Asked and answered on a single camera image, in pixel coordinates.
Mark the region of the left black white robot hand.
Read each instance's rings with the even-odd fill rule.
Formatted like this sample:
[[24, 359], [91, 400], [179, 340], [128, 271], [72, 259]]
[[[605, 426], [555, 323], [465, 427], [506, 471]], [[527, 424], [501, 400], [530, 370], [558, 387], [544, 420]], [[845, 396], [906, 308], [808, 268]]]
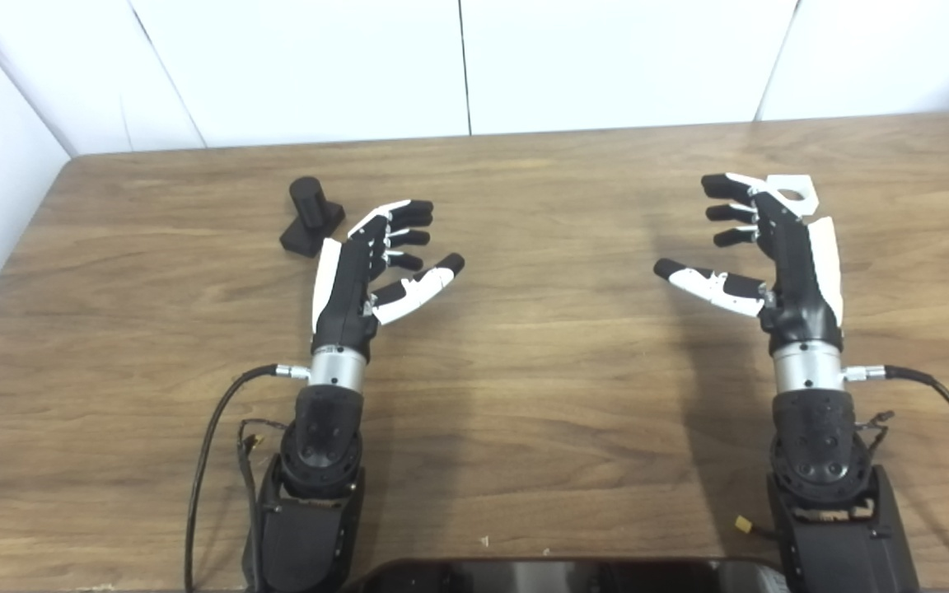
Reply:
[[372, 357], [381, 326], [417, 311], [456, 280], [459, 253], [437, 265], [405, 252], [426, 246], [433, 222], [429, 200], [398, 200], [373, 208], [346, 239], [324, 239], [312, 301], [311, 350], [351, 350]]

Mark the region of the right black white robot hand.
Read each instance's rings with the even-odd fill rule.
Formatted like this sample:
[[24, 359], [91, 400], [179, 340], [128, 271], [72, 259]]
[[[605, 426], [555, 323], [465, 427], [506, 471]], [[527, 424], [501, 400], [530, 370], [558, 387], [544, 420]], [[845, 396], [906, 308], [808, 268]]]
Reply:
[[812, 177], [769, 174], [764, 179], [737, 173], [707, 174], [701, 187], [719, 205], [708, 207], [712, 222], [735, 222], [713, 237], [717, 247], [756, 245], [774, 264], [768, 282], [735, 273], [689, 266], [662, 258], [657, 277], [698, 299], [760, 321], [769, 352], [799, 343], [844, 349], [844, 298], [839, 244], [831, 217], [820, 206]]

